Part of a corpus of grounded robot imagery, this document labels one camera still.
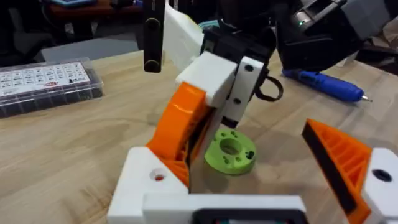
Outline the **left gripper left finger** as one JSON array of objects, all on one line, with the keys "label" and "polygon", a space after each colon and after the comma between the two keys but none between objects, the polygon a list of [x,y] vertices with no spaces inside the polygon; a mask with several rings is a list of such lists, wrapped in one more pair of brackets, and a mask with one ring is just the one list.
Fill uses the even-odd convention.
[{"label": "left gripper left finger", "polygon": [[145,194],[187,194],[188,188],[147,147],[130,148],[123,165],[107,221],[143,224]]}]

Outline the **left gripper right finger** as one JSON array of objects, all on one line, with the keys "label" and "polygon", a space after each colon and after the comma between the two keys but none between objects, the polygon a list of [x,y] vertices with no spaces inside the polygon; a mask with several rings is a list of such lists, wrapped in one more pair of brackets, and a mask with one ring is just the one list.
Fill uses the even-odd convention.
[{"label": "left gripper right finger", "polygon": [[306,120],[302,137],[346,223],[397,223],[397,154],[314,119]]}]

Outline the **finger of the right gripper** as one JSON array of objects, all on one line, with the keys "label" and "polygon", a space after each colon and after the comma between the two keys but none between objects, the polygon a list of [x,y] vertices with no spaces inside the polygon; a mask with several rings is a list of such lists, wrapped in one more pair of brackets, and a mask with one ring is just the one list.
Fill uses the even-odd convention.
[{"label": "finger of the right gripper", "polygon": [[161,159],[181,159],[183,145],[200,120],[223,107],[237,67],[237,63],[209,52],[196,58],[177,76],[178,88],[147,147]]}]

